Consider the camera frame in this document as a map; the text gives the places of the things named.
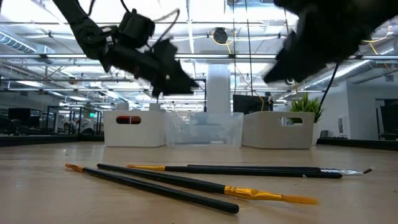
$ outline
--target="wooden table surface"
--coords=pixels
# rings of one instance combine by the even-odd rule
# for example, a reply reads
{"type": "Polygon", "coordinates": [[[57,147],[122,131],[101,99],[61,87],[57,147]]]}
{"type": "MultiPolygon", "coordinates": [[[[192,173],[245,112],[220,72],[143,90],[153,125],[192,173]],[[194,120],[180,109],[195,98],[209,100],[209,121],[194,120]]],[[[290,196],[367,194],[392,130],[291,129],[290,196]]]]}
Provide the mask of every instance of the wooden table surface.
{"type": "Polygon", "coordinates": [[[311,150],[180,147],[106,148],[99,142],[0,148],[0,223],[397,223],[398,153],[318,146],[311,150]],[[306,195],[318,206],[186,192],[240,206],[237,215],[180,202],[64,168],[71,162],[318,166],[374,171],[361,177],[303,179],[180,174],[201,180],[306,195]]]}

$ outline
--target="black paintbrush handle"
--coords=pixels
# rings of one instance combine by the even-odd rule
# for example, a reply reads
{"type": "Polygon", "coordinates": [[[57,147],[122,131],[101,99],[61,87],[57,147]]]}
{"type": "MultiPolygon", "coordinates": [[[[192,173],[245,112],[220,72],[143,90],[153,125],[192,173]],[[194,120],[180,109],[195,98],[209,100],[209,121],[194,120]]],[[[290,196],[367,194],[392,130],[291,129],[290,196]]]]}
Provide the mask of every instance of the black paintbrush handle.
{"type": "Polygon", "coordinates": [[[139,169],[131,169],[126,167],[119,166],[111,166],[106,164],[97,164],[97,167],[100,169],[121,172],[124,174],[135,175],[138,177],[147,178],[150,180],[156,180],[159,182],[163,182],[166,184],[172,184],[180,187],[186,187],[189,189],[200,190],[203,192],[224,194],[225,185],[216,184],[211,182],[206,182],[202,180],[196,180],[188,177],[179,177],[176,175],[170,174],[160,174],[156,172],[139,170],[139,169]]]}
{"type": "Polygon", "coordinates": [[[274,176],[274,177],[308,177],[308,178],[331,178],[331,179],[342,178],[341,174],[336,174],[336,173],[223,168],[223,167],[166,166],[165,170],[172,172],[188,172],[194,174],[256,175],[256,176],[274,176]]]}
{"type": "Polygon", "coordinates": [[[232,214],[236,214],[239,211],[239,206],[233,203],[206,198],[199,195],[182,192],[181,190],[175,190],[168,187],[163,187],[160,185],[143,182],[140,180],[124,177],[121,175],[109,174],[94,169],[84,168],[83,172],[99,177],[101,179],[110,180],[119,184],[134,187],[136,189],[145,190],[146,192],[151,192],[154,194],[163,195],[165,197],[182,200],[184,202],[190,202],[232,214]]]}
{"type": "Polygon", "coordinates": [[[242,169],[265,169],[265,170],[321,172],[321,168],[319,168],[319,167],[211,166],[211,165],[195,165],[195,164],[189,164],[187,166],[189,166],[189,167],[221,167],[221,168],[242,168],[242,169]]]}

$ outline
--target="white storage bin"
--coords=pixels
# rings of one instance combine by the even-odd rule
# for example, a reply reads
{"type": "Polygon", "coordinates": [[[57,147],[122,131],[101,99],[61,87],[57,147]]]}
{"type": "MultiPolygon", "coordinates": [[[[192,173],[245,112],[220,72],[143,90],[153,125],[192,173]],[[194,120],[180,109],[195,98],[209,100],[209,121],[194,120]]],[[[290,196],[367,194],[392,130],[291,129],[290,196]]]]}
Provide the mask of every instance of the white storage bin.
{"type": "Polygon", "coordinates": [[[165,113],[161,111],[105,111],[105,145],[113,147],[164,146],[166,145],[164,122],[165,113]]]}
{"type": "Polygon", "coordinates": [[[168,146],[224,144],[240,147],[243,113],[166,113],[168,146]]]}
{"type": "Polygon", "coordinates": [[[310,149],[314,113],[255,112],[244,115],[242,145],[259,149],[310,149]],[[302,124],[286,126],[283,120],[300,118],[302,124]]]}

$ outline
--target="clear plastic container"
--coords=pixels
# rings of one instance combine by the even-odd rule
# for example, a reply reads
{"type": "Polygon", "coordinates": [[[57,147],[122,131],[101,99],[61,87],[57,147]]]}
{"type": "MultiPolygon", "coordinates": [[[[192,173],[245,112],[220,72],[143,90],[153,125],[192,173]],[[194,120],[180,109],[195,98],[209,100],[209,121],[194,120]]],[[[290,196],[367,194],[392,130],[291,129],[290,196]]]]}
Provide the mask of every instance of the clear plastic container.
{"type": "Polygon", "coordinates": [[[170,147],[242,144],[243,113],[167,113],[165,125],[170,147]]]}

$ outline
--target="green plant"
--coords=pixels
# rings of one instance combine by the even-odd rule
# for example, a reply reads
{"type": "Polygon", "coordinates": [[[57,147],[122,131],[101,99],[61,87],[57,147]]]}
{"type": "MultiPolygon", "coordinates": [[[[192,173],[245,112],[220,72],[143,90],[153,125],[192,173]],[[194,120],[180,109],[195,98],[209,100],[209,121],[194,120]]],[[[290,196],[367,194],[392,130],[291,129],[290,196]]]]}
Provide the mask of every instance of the green plant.
{"type": "MultiPolygon", "coordinates": [[[[308,99],[308,93],[306,93],[301,100],[293,100],[292,106],[289,108],[289,112],[312,112],[315,113],[314,123],[317,123],[324,109],[321,109],[321,104],[317,98],[314,100],[308,99]]],[[[292,118],[293,123],[302,123],[300,118],[292,118]]]]}

